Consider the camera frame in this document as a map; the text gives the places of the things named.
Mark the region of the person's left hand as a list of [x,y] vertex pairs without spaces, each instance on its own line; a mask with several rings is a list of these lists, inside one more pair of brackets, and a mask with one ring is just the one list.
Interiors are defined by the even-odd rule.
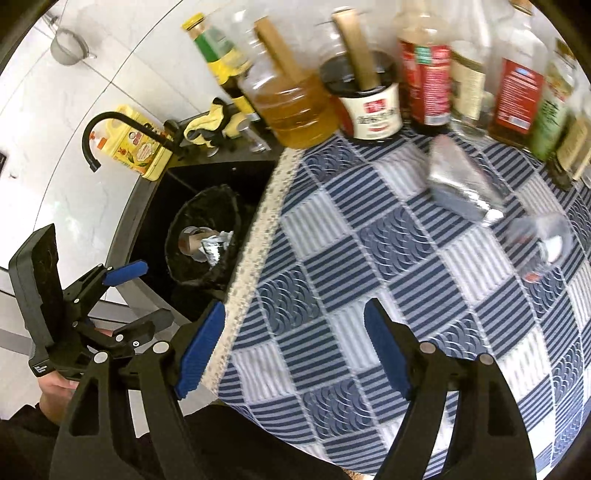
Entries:
[[59,425],[66,413],[69,402],[79,385],[77,381],[64,378],[53,371],[38,378],[41,390],[39,408],[52,423]]

